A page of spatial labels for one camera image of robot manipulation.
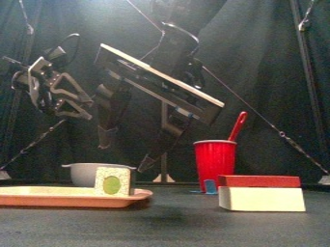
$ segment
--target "black pole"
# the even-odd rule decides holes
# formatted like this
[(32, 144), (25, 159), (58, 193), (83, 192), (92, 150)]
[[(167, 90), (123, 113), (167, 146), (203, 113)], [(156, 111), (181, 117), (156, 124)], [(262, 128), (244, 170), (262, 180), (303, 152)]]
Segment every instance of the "black pole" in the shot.
[[(30, 49), (32, 49), (33, 42), (34, 42), (36, 27), (38, 24), (41, 9), (42, 9), (42, 0), (37, 0), (36, 1), (36, 8), (34, 8), (34, 15), (33, 15), (33, 19), (30, 22), (30, 25), (33, 27), (33, 32), (32, 32), (32, 34), (25, 33), (25, 35), (26, 35), (25, 44), (21, 48), (22, 54), (21, 54), (20, 60), (22, 61), (24, 64), (28, 64)], [(5, 135), (4, 135), (4, 141), (2, 141), (2, 149), (1, 149), (1, 159), (2, 160), (0, 160), (1, 163), (8, 160), (9, 146), (12, 143), (13, 130), (14, 130), (14, 125), (16, 125), (20, 97), (21, 97), (21, 90), (14, 90), (14, 96), (13, 96), (13, 101), (12, 101), (12, 105), (10, 105), (9, 118), (8, 118), (8, 122), (6, 122)]]
[(304, 75), (306, 75), (306, 80), (307, 80), (307, 88), (308, 88), (308, 93), (310, 93), (312, 120), (315, 124), (316, 141), (318, 141), (318, 146), (320, 150), (320, 159), (322, 159), (320, 162), (323, 164), (327, 164), (326, 166), (328, 167), (328, 163), (330, 163), (328, 162), (328, 149), (326, 145), (324, 125), (323, 125), (322, 115), (320, 115), (320, 110), (319, 110), (320, 103), (319, 103), (319, 99), (316, 95), (316, 81), (315, 81), (314, 73), (312, 73), (308, 43), (306, 39), (306, 34), (304, 32), (300, 32), (299, 27), (298, 27), (299, 23), (302, 22), (298, 0), (290, 0), (290, 6), (291, 6), (292, 17), (294, 17), (296, 38), (298, 38), (298, 43), (299, 43), (299, 48), (300, 48)]

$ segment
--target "small blue object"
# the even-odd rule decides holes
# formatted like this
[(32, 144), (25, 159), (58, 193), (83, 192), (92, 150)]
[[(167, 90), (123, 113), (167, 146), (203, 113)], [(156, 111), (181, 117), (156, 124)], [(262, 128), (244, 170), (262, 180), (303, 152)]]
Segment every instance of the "small blue object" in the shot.
[(216, 195), (217, 191), (216, 191), (216, 185), (215, 185), (215, 181), (213, 179), (207, 179), (203, 181), (204, 184), (204, 194), (205, 195)]

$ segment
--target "red spoon handle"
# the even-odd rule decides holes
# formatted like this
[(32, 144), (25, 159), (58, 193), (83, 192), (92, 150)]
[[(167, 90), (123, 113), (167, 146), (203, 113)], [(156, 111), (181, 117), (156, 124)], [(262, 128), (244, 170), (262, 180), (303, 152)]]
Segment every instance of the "red spoon handle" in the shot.
[(231, 132), (231, 135), (229, 135), (229, 138), (228, 138), (228, 141), (235, 142), (236, 136), (238, 136), (238, 133), (242, 129), (242, 125), (244, 123), (246, 118), (247, 118), (247, 112), (240, 112), (235, 126), (234, 126), (234, 129), (232, 129), (232, 132)]

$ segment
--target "metal rod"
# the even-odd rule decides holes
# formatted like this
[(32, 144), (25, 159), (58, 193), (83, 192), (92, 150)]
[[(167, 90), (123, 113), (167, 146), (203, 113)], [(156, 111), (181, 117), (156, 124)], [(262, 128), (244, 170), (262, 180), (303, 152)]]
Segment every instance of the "metal rod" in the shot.
[(294, 16), (294, 24), (295, 24), (295, 30), (296, 30), (296, 38), (300, 48), (300, 55), (302, 55), (302, 62), (303, 62), (303, 68), (304, 68), (304, 75), (307, 80), (307, 88), (310, 93), (310, 101), (311, 101), (311, 110), (312, 110), (312, 119), (315, 124), (315, 134), (316, 134), (316, 140), (320, 150), (320, 159), (323, 164), (328, 164), (328, 150), (326, 145), (326, 135), (324, 135), (324, 126), (322, 122), (322, 115), (319, 110), (319, 100), (316, 96), (316, 82), (314, 79), (312, 74), (312, 67), (311, 67), (311, 57), (308, 52), (308, 46), (307, 46), (307, 39), (304, 33), (299, 31), (299, 23), (302, 22), (300, 14), (299, 14), (299, 5), (296, 0), (290, 0), (290, 6), (291, 6), (291, 12)]

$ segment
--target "wooden tray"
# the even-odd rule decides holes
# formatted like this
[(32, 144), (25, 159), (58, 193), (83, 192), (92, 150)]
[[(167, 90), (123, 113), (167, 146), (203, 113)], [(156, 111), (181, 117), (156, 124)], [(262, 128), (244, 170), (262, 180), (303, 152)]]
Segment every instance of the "wooden tray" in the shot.
[(133, 195), (113, 197), (95, 195), (93, 188), (12, 186), (0, 187), (0, 206), (125, 207), (152, 196), (145, 189)]

